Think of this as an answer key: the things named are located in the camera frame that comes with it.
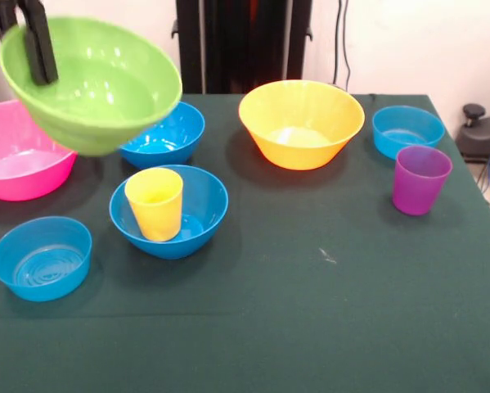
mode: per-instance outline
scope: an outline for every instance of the white wall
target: white wall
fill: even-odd
[[[178,37],[170,38],[175,0],[42,0],[49,16],[90,16],[123,26],[159,45],[179,68]],[[0,101],[13,97],[0,69]]]
[[[332,80],[337,3],[313,0],[306,79]],[[93,16],[132,29],[160,45],[179,66],[178,38],[170,39],[174,0],[43,4],[48,15]],[[480,102],[490,114],[490,0],[350,0],[347,28],[350,92],[429,94],[452,133],[465,103]],[[342,84],[342,62],[340,71]],[[0,71],[0,100],[8,97]]]
[[[332,80],[337,3],[313,0],[304,78]],[[429,94],[451,133],[467,102],[490,114],[490,0],[350,0],[347,18],[351,93]]]

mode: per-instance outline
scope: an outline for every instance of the green tablecloth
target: green tablecloth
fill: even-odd
[[[94,237],[85,283],[33,304],[0,283],[0,392],[488,392],[490,212],[456,147],[429,215],[390,201],[393,162],[371,116],[424,96],[359,96],[362,132],[327,166],[279,169],[237,117],[240,96],[188,96],[205,115],[193,165],[230,207],[202,251],[154,259],[108,215],[134,172],[114,154],[80,157],[61,189],[0,201],[0,237],[68,215]]]

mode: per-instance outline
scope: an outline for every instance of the orange bowl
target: orange bowl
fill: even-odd
[[[239,117],[269,161],[296,170],[330,162],[365,121],[350,94],[309,80],[259,86],[241,100]]]

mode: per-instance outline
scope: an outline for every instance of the bowl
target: bowl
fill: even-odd
[[[130,164],[152,166],[183,164],[194,153],[205,131],[205,118],[194,106],[179,102],[158,124],[124,144],[121,156]]]
[[[165,165],[183,180],[182,224],[178,235],[167,242],[142,236],[124,195],[126,180],[110,199],[110,218],[135,247],[165,260],[176,260],[199,250],[218,230],[227,213],[228,193],[221,181],[206,170],[188,165]]]
[[[58,299],[87,277],[92,235],[68,217],[33,219],[0,240],[0,281],[18,297]]]
[[[18,101],[0,103],[0,199],[27,201],[54,191],[77,155],[54,143]]]
[[[372,117],[374,144],[381,153],[395,160],[410,145],[436,147],[443,138],[443,122],[413,106],[387,106]]]
[[[61,145],[103,156],[157,123],[182,93],[170,58],[149,41],[98,20],[48,19],[59,79],[38,86],[29,73],[25,27],[0,47],[2,71],[34,122]]]
[[[241,100],[239,116],[269,161],[296,170],[327,164],[365,120],[350,94],[308,80],[259,86]]]

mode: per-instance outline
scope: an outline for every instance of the cup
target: cup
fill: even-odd
[[[425,215],[432,209],[452,172],[452,161],[432,147],[402,149],[395,163],[393,204],[407,215]]]
[[[182,178],[171,169],[149,168],[130,177],[124,194],[141,233],[166,242],[181,229]]]

